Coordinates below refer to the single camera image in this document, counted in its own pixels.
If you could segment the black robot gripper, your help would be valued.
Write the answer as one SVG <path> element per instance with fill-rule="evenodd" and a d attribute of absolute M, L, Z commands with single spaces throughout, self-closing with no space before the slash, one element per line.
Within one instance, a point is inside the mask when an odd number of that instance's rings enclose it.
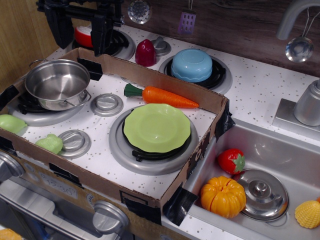
<path fill-rule="evenodd" d="M 124 24 L 122 0 L 96 0 L 96 9 L 84 7 L 86 0 L 38 0 L 56 44 L 65 49 L 74 39 L 72 19 L 91 22 L 91 42 L 96 57 L 110 46 L 113 26 Z"/>

